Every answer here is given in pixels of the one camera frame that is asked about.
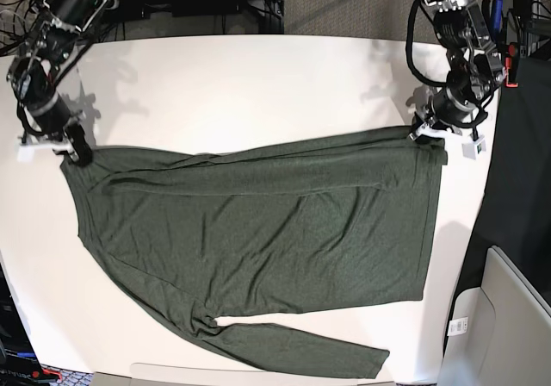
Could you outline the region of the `green long-sleeve T-shirt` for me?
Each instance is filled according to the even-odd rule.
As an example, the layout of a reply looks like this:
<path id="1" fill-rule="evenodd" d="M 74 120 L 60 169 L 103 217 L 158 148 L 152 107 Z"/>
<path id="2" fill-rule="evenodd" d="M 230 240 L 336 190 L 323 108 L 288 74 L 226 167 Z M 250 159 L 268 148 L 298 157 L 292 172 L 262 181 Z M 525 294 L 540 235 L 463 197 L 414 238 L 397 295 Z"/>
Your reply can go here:
<path id="1" fill-rule="evenodd" d="M 260 370 L 373 379 L 386 350 L 247 318 L 421 300 L 447 159 L 394 127 L 60 169 L 84 248 L 162 326 Z"/>

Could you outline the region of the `black box with red logo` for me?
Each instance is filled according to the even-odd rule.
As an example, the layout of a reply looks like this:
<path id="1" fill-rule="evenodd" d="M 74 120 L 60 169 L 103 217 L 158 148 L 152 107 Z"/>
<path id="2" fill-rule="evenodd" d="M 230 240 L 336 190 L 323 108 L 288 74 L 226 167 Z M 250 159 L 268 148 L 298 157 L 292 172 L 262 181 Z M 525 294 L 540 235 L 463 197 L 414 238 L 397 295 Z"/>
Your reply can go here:
<path id="1" fill-rule="evenodd" d="M 0 323 L 2 385 L 50 385 L 63 380 L 58 370 L 45 368 L 36 357 L 3 271 Z"/>

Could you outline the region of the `red clamp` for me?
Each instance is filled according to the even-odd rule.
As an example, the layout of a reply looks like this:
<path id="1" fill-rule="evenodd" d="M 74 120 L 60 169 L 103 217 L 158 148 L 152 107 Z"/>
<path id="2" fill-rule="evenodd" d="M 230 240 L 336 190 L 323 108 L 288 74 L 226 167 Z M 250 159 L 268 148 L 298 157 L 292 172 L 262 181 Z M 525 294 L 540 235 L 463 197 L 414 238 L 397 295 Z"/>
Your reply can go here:
<path id="1" fill-rule="evenodd" d="M 508 45 L 505 51 L 505 69 L 507 88 L 517 88 L 517 70 L 521 58 L 521 48 L 517 42 L 512 42 Z"/>

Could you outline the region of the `grey plastic bin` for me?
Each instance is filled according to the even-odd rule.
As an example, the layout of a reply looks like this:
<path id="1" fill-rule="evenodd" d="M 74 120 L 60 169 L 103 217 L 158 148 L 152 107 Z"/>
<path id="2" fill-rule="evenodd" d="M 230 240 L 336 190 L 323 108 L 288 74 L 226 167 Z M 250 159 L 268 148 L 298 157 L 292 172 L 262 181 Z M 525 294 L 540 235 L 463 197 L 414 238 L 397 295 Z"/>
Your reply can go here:
<path id="1" fill-rule="evenodd" d="M 550 306 L 500 248 L 488 249 L 481 286 L 463 291 L 439 385 L 549 385 Z"/>

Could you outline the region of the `blue handled tool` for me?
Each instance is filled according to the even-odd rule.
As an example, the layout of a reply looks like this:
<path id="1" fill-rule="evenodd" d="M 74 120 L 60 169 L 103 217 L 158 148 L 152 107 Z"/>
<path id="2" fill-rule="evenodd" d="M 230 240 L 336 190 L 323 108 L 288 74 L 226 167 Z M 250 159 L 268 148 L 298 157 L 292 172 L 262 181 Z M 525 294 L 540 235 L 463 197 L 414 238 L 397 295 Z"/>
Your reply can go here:
<path id="1" fill-rule="evenodd" d="M 491 30 L 493 36 L 500 33 L 502 28 L 503 1 L 493 0 L 491 8 Z"/>

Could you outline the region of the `white barcode label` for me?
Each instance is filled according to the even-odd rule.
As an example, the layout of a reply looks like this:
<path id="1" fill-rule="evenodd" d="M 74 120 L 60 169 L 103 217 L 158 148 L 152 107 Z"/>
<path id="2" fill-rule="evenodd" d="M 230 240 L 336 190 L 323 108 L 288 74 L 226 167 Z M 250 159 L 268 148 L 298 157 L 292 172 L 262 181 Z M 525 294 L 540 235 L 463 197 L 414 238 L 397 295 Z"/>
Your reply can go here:
<path id="1" fill-rule="evenodd" d="M 449 322 L 447 336 L 453 337 L 457 335 L 462 335 L 468 330 L 468 318 L 461 317 L 458 319 L 453 319 Z"/>

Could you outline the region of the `dark grey cloth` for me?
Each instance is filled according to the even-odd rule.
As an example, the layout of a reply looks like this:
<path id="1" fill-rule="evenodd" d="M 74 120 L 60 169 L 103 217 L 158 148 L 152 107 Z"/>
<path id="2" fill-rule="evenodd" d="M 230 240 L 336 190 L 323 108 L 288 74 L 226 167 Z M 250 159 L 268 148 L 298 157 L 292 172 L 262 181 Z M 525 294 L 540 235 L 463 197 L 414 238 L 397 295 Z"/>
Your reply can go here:
<path id="1" fill-rule="evenodd" d="M 498 105 L 480 212 L 455 292 L 481 284 L 486 252 L 501 248 L 537 292 L 550 298 L 550 64 L 521 59 L 516 88 Z"/>

